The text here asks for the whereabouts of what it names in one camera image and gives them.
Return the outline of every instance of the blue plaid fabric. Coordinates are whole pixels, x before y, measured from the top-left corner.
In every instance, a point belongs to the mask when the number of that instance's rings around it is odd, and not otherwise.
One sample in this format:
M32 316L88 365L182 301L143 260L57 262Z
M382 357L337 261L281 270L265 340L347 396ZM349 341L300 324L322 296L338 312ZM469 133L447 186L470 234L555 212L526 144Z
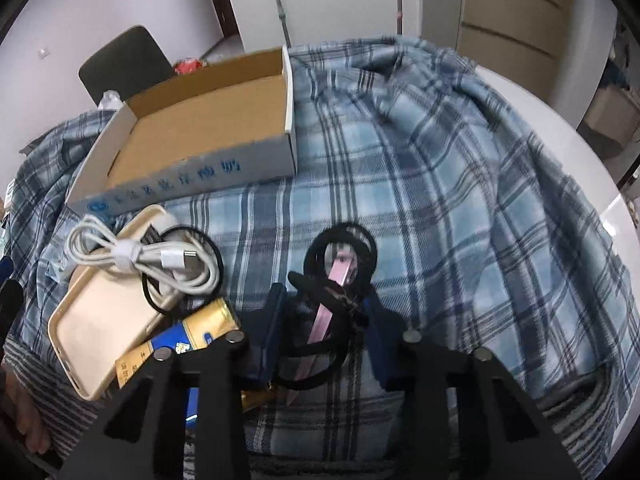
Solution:
M382 38L290 55L299 173L164 204L219 245L223 295L258 308L272 282L302 269L322 229L355 220L376 237L386 308L450 348L491 348L594 476L638 385L639 321L628 272L577 184L451 50ZM91 112L52 130L15 186L10 253L26 305L6 352L63 455L99 403L75 396L47 339L67 288L54 262L78 221L65 193L109 118ZM596 386L574 395L586 376ZM559 388L580 397L575 410ZM333 381L249 414L256 474L388 476L402 400L380 390L355 341Z

